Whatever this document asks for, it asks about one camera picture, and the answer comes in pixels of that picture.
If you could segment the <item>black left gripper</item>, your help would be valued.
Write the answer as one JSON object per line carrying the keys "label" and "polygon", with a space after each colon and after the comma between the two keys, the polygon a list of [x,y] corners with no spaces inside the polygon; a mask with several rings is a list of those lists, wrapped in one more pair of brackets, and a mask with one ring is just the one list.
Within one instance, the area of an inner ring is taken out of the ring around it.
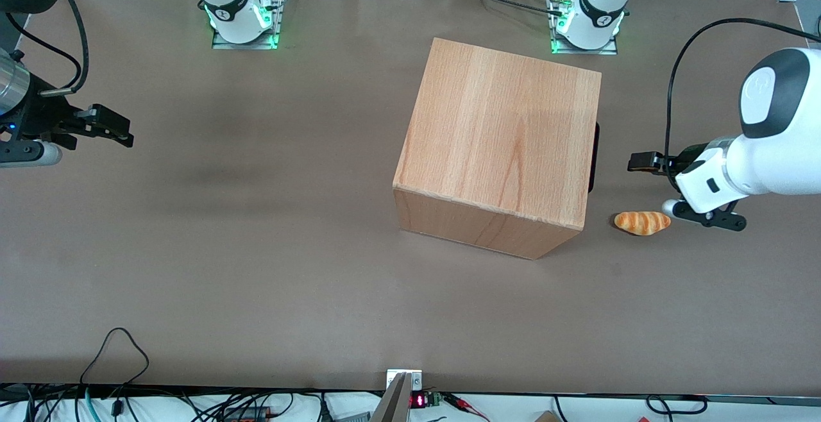
{"label": "black left gripper", "polygon": [[693,162],[696,162],[707,148],[707,142],[684,148],[677,156],[666,157],[660,152],[631,153],[628,161],[630,173],[649,173],[656,176],[668,176],[670,182],[683,173]]}

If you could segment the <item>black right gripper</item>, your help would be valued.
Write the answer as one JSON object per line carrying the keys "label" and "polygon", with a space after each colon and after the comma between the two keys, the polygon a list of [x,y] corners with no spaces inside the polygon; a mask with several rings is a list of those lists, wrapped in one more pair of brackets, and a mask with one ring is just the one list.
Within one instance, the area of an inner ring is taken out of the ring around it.
{"label": "black right gripper", "polygon": [[2,115],[1,126],[9,140],[41,140],[63,148],[76,148],[76,136],[109,139],[126,148],[134,145],[131,121],[125,116],[103,105],[80,110],[64,97],[27,95]]}

